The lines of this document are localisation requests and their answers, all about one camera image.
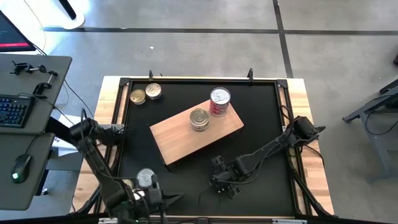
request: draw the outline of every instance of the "monitor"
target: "monitor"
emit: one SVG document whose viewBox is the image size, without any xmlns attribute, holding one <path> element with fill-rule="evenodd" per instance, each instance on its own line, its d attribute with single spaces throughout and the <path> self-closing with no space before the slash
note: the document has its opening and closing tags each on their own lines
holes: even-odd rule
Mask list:
<svg viewBox="0 0 398 224">
<path fill-rule="evenodd" d="M 33 44 L 0 11 L 0 52 L 34 51 Z"/>
</svg>

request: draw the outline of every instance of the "gray floor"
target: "gray floor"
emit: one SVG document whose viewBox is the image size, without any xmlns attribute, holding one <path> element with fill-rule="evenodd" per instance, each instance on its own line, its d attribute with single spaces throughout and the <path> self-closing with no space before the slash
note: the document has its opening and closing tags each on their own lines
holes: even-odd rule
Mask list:
<svg viewBox="0 0 398 224">
<path fill-rule="evenodd" d="M 70 1 L 84 9 L 85 27 L 277 28 L 272 0 Z M 280 0 L 279 5 L 285 29 L 398 30 L 395 0 Z M 52 24 L 47 15 L 38 13 L 45 26 Z M 147 75 L 151 69 L 155 75 L 243 77 L 252 67 L 256 77 L 286 77 L 278 34 L 47 32 L 46 36 L 47 53 L 73 57 L 67 80 L 92 110 L 105 75 Z M 341 118 L 397 78 L 398 67 L 391 61 L 398 54 L 398 35 L 286 35 L 286 39 L 293 76 L 305 80 L 314 121 L 327 126 L 320 146 L 335 213 L 396 223 L 398 179 L 366 182 L 381 166 L 362 124 L 345 124 Z M 65 101 L 63 90 L 58 102 Z M 70 93 L 62 110 L 79 115 L 82 106 Z M 67 213 L 76 177 L 52 174 L 46 182 L 55 188 L 51 195 L 35 198 L 26 212 L 1 211 L 0 219 Z"/>
</svg>

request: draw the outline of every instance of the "wooden cutting board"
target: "wooden cutting board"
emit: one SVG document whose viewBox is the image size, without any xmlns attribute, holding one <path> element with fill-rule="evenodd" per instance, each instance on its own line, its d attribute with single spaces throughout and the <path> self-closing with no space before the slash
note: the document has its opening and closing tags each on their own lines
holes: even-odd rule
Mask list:
<svg viewBox="0 0 398 224">
<path fill-rule="evenodd" d="M 209 114 L 209 126 L 203 132 L 194 131 L 191 127 L 190 113 L 195 108 L 203 108 Z M 150 127 L 166 165 L 243 127 L 231 104 L 226 115 L 220 118 L 212 116 L 209 109 L 210 100 Z"/>
</svg>

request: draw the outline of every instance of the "black tray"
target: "black tray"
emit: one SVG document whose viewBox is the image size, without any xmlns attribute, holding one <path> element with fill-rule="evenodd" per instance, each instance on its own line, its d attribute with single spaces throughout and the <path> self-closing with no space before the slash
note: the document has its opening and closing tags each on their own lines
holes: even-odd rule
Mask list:
<svg viewBox="0 0 398 224">
<path fill-rule="evenodd" d="M 127 126 L 123 143 L 118 147 L 113 170 L 119 177 L 134 177 L 143 168 L 152 169 L 159 177 L 163 190 L 184 192 L 185 196 L 173 203 L 168 215 L 200 216 L 294 216 L 298 210 L 294 181 L 288 170 L 286 153 L 280 152 L 266 160 L 257 180 L 240 185 L 240 195 L 228 199 L 213 189 L 208 180 L 213 173 L 211 158 L 223 156 L 225 161 L 250 153 L 282 133 L 284 119 L 280 112 L 279 88 L 290 105 L 285 80 L 224 80 L 161 78 L 156 81 L 142 78 L 122 78 L 116 105 L 121 100 L 124 85 L 128 93 L 143 89 L 150 83 L 162 87 L 162 97 L 135 105 L 129 98 L 123 113 Z M 223 86 L 231 92 L 231 103 L 244 123 L 236 131 L 168 166 L 150 131 L 150 126 L 176 115 L 210 98 L 210 91 Z M 119 112 L 115 107 L 114 117 Z"/>
</svg>

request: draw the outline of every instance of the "computer mouse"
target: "computer mouse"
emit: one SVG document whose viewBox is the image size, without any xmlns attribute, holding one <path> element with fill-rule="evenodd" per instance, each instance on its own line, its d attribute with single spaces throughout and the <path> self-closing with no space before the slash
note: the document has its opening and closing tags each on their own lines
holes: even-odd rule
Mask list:
<svg viewBox="0 0 398 224">
<path fill-rule="evenodd" d="M 15 184 L 23 183 L 29 176 L 29 166 L 32 156 L 23 154 L 17 157 L 14 167 L 11 169 L 11 180 Z"/>
</svg>

